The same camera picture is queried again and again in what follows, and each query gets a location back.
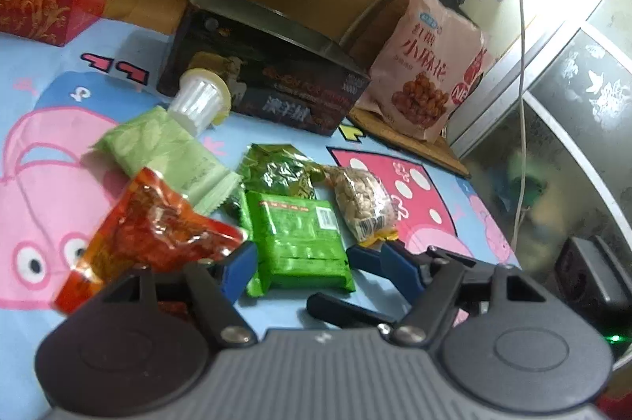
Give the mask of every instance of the barcode label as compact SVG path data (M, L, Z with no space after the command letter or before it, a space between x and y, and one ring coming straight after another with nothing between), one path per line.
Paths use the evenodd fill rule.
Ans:
M386 224L386 217L380 215L379 217L369 217L358 221L358 240L360 242L368 239L376 231L384 228Z
M320 229L338 229L336 214L329 208L316 206L316 215L318 216L318 225L320 225Z

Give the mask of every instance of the wooden board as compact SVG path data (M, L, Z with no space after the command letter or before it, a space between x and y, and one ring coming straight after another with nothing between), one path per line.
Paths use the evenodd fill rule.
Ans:
M395 30L399 18L406 12L407 7L408 0L381 0L358 23L347 38L344 49L359 65L368 69ZM377 114L359 108L354 108L349 118L359 128L389 145L426 158L459 176L470 176L467 168L456 158L442 137L432 144L413 139L393 130Z
M374 137L382 140L387 145L395 146L396 148L401 148L421 156L459 176L470 177L468 169L454 156L450 146L448 146L448 143L442 137L439 137L432 144L407 137L406 135L394 131L393 128L388 126L376 114L360 109L353 109L349 113L349 119L351 119L353 124L371 133Z

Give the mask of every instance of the gray gripper base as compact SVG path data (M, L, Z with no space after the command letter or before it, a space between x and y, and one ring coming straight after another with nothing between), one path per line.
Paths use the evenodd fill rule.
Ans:
M46 417L85 418L60 409ZM555 416L495 411L457 391L427 353L391 345L376 329L270 330L262 343L250 349L220 353L184 396L134 416L134 420L518 418L604 417L591 405Z

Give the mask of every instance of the pink snack bag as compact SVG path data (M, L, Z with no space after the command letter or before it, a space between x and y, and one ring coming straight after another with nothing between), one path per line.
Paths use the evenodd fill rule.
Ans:
M438 0L410 0L371 66L369 97L393 129L432 142L492 60L466 18Z

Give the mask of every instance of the black box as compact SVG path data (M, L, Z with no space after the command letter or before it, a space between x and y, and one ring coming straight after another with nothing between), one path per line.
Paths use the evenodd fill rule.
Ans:
M333 40L247 0L188 0L157 89L187 69L228 84L233 111L331 135L369 84Z

